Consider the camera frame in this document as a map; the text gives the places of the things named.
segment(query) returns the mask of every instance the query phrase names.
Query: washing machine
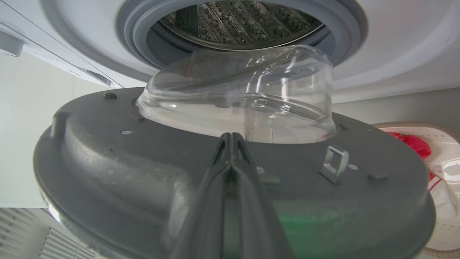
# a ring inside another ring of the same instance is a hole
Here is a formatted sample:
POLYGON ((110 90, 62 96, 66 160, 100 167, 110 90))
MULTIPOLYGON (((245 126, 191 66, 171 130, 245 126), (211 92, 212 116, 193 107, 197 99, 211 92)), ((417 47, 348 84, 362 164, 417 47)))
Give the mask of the washing machine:
POLYGON ((460 85, 458 0, 0 0, 3 52, 86 80, 144 87, 191 52, 321 49, 333 101, 460 85))

